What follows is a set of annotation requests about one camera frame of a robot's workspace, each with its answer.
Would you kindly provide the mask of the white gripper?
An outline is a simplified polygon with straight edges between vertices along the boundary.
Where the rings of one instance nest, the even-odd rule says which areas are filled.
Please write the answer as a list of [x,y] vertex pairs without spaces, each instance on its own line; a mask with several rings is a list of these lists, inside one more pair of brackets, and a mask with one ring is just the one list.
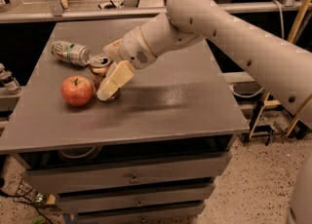
[[108,68],[99,85],[97,98],[102,101],[107,101],[127,84],[134,77],[135,69],[143,69],[157,59],[149,50],[140,27],[128,32],[122,39],[105,45],[102,50],[118,62]]

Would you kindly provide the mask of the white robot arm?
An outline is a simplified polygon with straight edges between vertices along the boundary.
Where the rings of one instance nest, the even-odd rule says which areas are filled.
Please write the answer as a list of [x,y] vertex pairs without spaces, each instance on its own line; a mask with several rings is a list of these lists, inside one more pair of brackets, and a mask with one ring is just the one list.
[[312,128],[312,53],[222,10],[214,0],[167,0],[167,11],[105,46],[116,64],[97,90],[108,100],[137,69],[205,37],[308,128]]

